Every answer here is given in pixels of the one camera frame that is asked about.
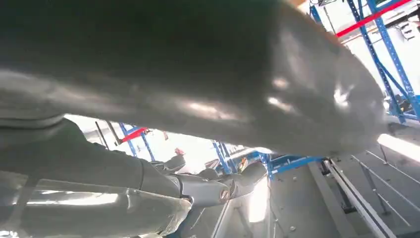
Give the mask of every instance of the gray pipe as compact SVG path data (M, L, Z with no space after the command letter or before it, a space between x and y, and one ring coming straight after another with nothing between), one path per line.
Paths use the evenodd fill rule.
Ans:
M0 22L0 119L73 113L314 156L383 129L370 73L283 1L6 1Z

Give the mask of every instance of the blue steel rack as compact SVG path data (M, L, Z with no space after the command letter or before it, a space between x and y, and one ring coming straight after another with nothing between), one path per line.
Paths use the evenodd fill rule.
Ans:
M128 136L129 134L131 134L131 133L133 133L133 132L135 132L135 131L137 131L139 129L137 126L133 126L131 129L127 130L125 128L124 123L121 123L121 122L119 123L119 126L121 127L121 130L122 130L122 133L124 134L124 136ZM141 136L142 136L143 142L144 142L147 150L149 151L150 159L152 161L155 161L155 157L153 156L153 152L150 149L150 145L147 142L146 135L144 134L144 132L141 133ZM134 147L133 142L131 142L131 140L128 140L127 143L130 146L130 150L131 150L131 153L133 153L133 156L134 157L137 157L136 148Z
M372 14L375 14L395 3L399 2L399 0L392 0L388 3L383 4L382 6L378 7L376 6L376 3L374 2L374 0L367 0L367 4L370 8L370 11L372 12ZM356 6L353 2L353 0L347 0L347 3L352 11L352 14L354 16L354 19L356 20L356 22L360 22L364 16L363 16L363 8L359 7L359 12L356 9ZM311 16L314 18L314 21L322 24L321 19L319 17L318 11L316 10L315 6L311 6L310 7L310 14ZM392 44L392 41L389 37L389 34L386 30L385 24L383 23L382 17L378 17L375 20L376 26L378 28L378 31L384 41L384 44L388 50L389 55L391 56L391 59L395 65L395 68L397 69L398 75L401 78L401 81L404 85L404 88L401 87L401 85L399 85L399 83L395 80L395 78L389 73L389 71L383 66L383 64L380 62L377 53L375 51L375 49L373 48L373 44L368 36L368 32L366 30L365 26L361 26L360 32L361 35L367 45L367 48L369 50L370 55L372 56L372 59L375 63L375 66L379 72L379 75L384 83L385 86L385 90L386 93L388 94L388 96L391 99L391 111L388 112L389 114L393 115L393 116L397 116L398 120L400 123L405 123L406 119L411 119L411 120L415 120L417 122L420 121L420 104L419 104L419 100L416 97L416 95L414 94L413 88L411 86L411 83L407 77L407 74L405 73L405 70L401 64L401 61L398 57L398 54L395 50L394 45ZM390 83L388 81L389 80L392 81L392 83L394 83L394 85L401 91L401 94L403 95L403 97L405 97L410 104L412 105L413 110L411 111L411 113L404 113L401 111L399 105L398 105L398 101L396 100L395 94L391 89Z

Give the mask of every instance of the bright light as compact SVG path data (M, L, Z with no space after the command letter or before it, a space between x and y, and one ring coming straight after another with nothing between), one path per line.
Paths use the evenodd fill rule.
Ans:
M383 102L383 107L385 108L386 111L389 111L389 103L388 102Z
M58 192L62 192L62 191L46 190L46 191L41 192L41 194L52 194L52 193L58 193Z
M273 153L272 150L264 148L264 147L255 147L255 150L260 152L260 153L264 153L264 154L271 154Z
M86 198L69 199L69 200L44 200L29 201L28 205L74 205L74 206L94 206L114 203L118 198L116 193L94 193L94 195Z
M275 105L276 107L282 109L283 111L287 113L294 113L297 114L296 110L293 108L291 104L284 103L278 98L269 97L267 98L268 103Z
M262 178L254 188L249 201L249 222L264 220L268 203L267 178Z
M395 138L388 134L382 134L378 138L379 144L420 162L420 147L407 141Z
M347 101L347 98L349 97L349 93L343 93L340 89L336 89L334 91L334 100L335 103L340 107L348 107L349 102Z

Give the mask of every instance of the red beam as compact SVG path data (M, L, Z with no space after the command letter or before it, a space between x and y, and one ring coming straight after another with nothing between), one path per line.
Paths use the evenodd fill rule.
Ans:
M134 138L136 138L136 137L141 136L141 135L142 135L142 133L143 133L143 132L145 132L146 130L147 130L147 127L142 127L142 128L140 128L140 129L138 129L138 130L134 131L133 133L131 133L131 134L129 134L128 136L126 136L126 137L124 137L123 139L121 139L121 143L122 143L122 142L129 141L129 140L132 140L132 139L134 139Z
M366 23L377 19L378 17L382 16L384 13L389 12L391 10L394 10L397 7L402 6L402 5L404 5L404 4L406 4L406 3L410 2L410 1L411 0L401 0L401 1L398 1L398 2L392 4L392 5L388 6L388 7L385 7L384 9L380 10L379 12L374 13L374 14L372 14L370 16L367 16L363 20L357 22L356 24L354 24L354 25L352 25L352 26L350 26L350 27L348 27L348 28L346 28L346 29L338 32L336 34L336 36L337 37L342 37L345 34L351 32L351 31L354 31L354 30L356 30L357 28L359 28L361 26L364 26Z

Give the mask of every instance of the metal floor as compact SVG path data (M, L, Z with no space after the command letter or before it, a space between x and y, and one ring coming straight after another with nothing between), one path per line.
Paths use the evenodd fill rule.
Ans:
M396 132L396 136L420 145L420 130L418 129L401 129ZM383 158L379 145L368 150ZM420 163L405 158L386 147L384 147L384 152L390 164L420 181ZM420 207L420 184L404 176L389 165L385 165L380 159L368 152L357 154L355 157L416 206ZM377 191L411 226L407 226L386 204L387 213L384 214L383 208L379 203L379 198L372 191L360 164L355 159L352 159L351 156L343 156L333 160L397 237L420 237L420 211L410 206L394 191L372 175ZM313 162L308 166L302 166L294 170L276 174L275 181L271 183L272 206L278 218L278 224L284 230L284 234L281 234L282 232L276 232L276 235L272 237L374 237L357 212L344 214L340 207L334 207L334 202L331 202L331 198L328 198L328 192L325 192L328 189L322 188L319 185L319 181L326 181L330 192L332 192L331 194L335 197L335 202L338 202L338 206L344 206L344 201L335 179L331 175L321 175L321 179L319 177L316 178L314 172L312 171L311 173L311 166L315 166L315 170L318 170L317 173L320 173L318 164Z

